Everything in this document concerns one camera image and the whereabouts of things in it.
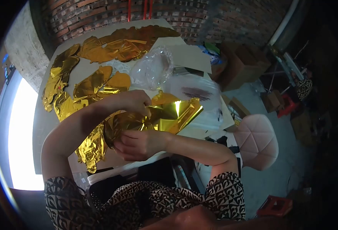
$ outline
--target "red stool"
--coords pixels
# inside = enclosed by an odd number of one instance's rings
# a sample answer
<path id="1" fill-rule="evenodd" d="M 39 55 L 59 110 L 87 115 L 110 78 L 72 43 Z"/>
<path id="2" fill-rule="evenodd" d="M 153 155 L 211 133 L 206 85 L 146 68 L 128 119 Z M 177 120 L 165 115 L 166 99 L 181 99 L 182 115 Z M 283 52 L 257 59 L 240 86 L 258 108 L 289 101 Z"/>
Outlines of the red stool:
<path id="1" fill-rule="evenodd" d="M 293 208 L 293 200 L 278 196 L 267 197 L 261 208 L 256 212 L 258 216 L 283 217 Z"/>
<path id="2" fill-rule="evenodd" d="M 299 102 L 298 103 L 294 103 L 291 98 L 289 97 L 289 95 L 287 94 L 283 94 L 282 95 L 282 98 L 284 99 L 284 102 L 285 102 L 285 106 L 284 106 L 284 109 L 280 109 L 277 111 L 277 118 L 280 118 L 284 115 L 288 115 L 290 114 L 291 112 L 293 112 L 299 105 Z"/>

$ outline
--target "finger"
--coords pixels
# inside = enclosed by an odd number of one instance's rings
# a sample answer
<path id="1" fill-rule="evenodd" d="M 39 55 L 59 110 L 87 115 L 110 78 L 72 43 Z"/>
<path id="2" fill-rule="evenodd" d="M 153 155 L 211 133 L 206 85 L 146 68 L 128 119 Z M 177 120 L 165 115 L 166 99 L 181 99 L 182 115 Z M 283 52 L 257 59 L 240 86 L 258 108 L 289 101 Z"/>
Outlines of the finger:
<path id="1" fill-rule="evenodd" d="M 144 133 L 142 133 L 142 131 L 138 131 L 138 130 L 124 130 L 122 131 L 122 136 L 128 136 L 130 138 L 135 138 L 135 139 L 140 139 L 142 137 L 144 137 Z"/>
<path id="2" fill-rule="evenodd" d="M 143 91 L 144 92 L 144 104 L 146 105 L 146 106 L 149 106 L 149 105 L 151 105 L 151 98 L 146 94 L 146 92 L 145 91 Z"/>
<path id="3" fill-rule="evenodd" d="M 119 149 L 115 149 L 115 152 L 121 157 L 123 158 L 125 161 L 137 161 L 136 157 L 134 155 L 130 155 L 130 154 L 125 154 L 124 152 L 120 151 Z"/>
<path id="4" fill-rule="evenodd" d="M 125 154 L 139 154 L 139 150 L 137 148 L 132 147 L 132 146 L 127 146 L 119 140 L 114 141 L 114 147 L 119 149 L 121 152 Z"/>
<path id="5" fill-rule="evenodd" d="M 148 107 L 143 107 L 143 108 L 141 108 L 140 113 L 141 113 L 143 116 L 145 116 L 145 117 L 148 117 L 148 118 L 151 117 L 151 112 L 150 112 L 150 110 L 149 110 Z"/>
<path id="6" fill-rule="evenodd" d="M 137 147 L 140 145 L 141 141 L 136 138 L 131 138 L 126 135 L 121 135 L 121 141 L 123 144 L 131 146 L 131 147 Z"/>

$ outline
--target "brick wall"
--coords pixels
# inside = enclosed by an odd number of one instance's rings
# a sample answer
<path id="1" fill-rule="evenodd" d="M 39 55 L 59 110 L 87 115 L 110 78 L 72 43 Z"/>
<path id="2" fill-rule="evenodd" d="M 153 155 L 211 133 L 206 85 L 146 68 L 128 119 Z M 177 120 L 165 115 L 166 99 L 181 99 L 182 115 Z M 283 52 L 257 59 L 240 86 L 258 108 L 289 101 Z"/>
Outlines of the brick wall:
<path id="1" fill-rule="evenodd" d="M 96 28 L 127 21 L 127 0 L 42 1 L 42 17 L 56 45 Z M 132 21 L 143 19 L 143 3 L 144 0 L 131 1 Z M 291 0 L 153 0 L 152 18 L 165 18 L 188 44 L 230 40 L 263 46 L 290 3 Z"/>

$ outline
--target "chair backrest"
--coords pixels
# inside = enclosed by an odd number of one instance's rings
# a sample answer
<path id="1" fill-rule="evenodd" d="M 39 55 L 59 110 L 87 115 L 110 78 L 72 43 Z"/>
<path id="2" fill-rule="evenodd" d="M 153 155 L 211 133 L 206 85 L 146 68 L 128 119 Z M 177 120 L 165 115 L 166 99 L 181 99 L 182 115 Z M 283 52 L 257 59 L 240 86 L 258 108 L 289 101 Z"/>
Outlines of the chair backrest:
<path id="1" fill-rule="evenodd" d="M 239 146 L 243 167 L 262 171 L 269 168 L 279 153 L 276 135 L 270 120 L 263 114 L 242 119 L 234 137 Z"/>

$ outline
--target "bright window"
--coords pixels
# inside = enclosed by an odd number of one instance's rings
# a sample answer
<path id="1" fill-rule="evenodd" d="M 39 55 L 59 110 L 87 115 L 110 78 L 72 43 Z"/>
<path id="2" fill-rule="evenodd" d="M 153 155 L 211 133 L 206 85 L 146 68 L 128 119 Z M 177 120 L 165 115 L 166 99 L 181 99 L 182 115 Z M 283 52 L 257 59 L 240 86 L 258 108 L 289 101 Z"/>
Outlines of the bright window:
<path id="1" fill-rule="evenodd" d="M 22 78 L 12 106 L 8 131 L 8 158 L 13 186 L 20 190 L 44 190 L 42 175 L 35 174 L 32 129 L 38 94 Z"/>

